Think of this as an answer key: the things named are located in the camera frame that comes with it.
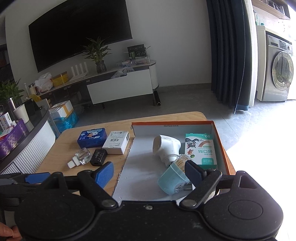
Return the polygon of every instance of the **floor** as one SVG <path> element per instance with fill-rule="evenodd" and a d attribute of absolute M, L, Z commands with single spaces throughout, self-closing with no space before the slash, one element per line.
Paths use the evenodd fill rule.
<path fill-rule="evenodd" d="M 296 240 L 294 162 L 296 140 L 296 101 L 259 102 L 248 111 L 233 110 L 218 103 L 206 87 L 167 87 L 159 89 L 161 106 L 152 105 L 152 96 L 137 96 L 86 109 L 77 126 L 146 116 L 200 111 L 214 120 L 222 144 L 236 170 L 248 172 L 280 204 L 284 222 L 277 240 Z"/>

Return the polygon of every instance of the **potted plant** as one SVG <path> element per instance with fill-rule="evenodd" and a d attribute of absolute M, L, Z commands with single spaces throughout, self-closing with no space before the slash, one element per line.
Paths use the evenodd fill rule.
<path fill-rule="evenodd" d="M 0 83 L 0 115 L 9 112 L 10 116 L 13 116 L 11 110 L 8 108 L 7 101 L 12 98 L 15 106 L 20 105 L 19 100 L 23 95 L 20 95 L 24 90 L 19 90 L 18 83 L 20 79 L 15 83 L 14 81 L 7 81 L 7 83 Z"/>
<path fill-rule="evenodd" d="M 103 58 L 107 54 L 110 54 L 108 53 L 108 50 L 111 50 L 111 49 L 108 48 L 108 45 L 107 46 L 105 45 L 104 41 L 100 37 L 98 37 L 96 41 L 89 38 L 87 39 L 90 40 L 91 43 L 88 46 L 83 46 L 85 48 L 84 52 L 86 52 L 86 54 L 83 56 L 87 56 L 85 58 L 95 61 L 96 71 L 98 73 L 107 71 Z"/>
<path fill-rule="evenodd" d="M 19 106 L 19 100 L 23 95 L 20 95 L 24 90 L 19 90 L 17 82 L 8 81 L 6 84 L 0 84 L 0 104 L 6 104 L 9 98 L 12 98 L 14 103 Z"/>

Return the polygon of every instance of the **shelf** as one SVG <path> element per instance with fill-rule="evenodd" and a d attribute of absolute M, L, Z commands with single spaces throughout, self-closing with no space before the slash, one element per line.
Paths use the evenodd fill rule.
<path fill-rule="evenodd" d="M 276 10 L 275 8 L 269 6 L 268 4 L 266 4 L 260 0 L 252 0 L 252 4 L 253 4 L 253 6 L 266 11 L 266 12 L 272 14 L 273 16 L 276 16 L 277 18 L 290 20 L 289 17 L 287 17 L 286 15 L 282 14 L 281 12 Z"/>

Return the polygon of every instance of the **finger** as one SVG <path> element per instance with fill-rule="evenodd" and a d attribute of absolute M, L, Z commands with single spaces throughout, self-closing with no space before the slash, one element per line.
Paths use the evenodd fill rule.
<path fill-rule="evenodd" d="M 17 226 L 12 227 L 11 229 L 12 229 L 12 231 L 13 231 L 13 236 L 12 236 L 13 238 L 21 237 L 20 232 L 19 232 Z"/>
<path fill-rule="evenodd" d="M 5 224 L 0 223 L 0 237 L 10 237 L 13 235 L 12 229 L 7 227 Z"/>
<path fill-rule="evenodd" d="M 17 237 L 17 238 L 8 238 L 6 241 L 21 241 L 22 237 Z"/>

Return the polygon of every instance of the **green product box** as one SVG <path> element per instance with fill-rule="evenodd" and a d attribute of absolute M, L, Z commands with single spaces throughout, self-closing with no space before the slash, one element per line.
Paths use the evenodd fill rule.
<path fill-rule="evenodd" d="M 217 169 L 217 159 L 211 134 L 186 134 L 185 154 L 205 170 Z"/>

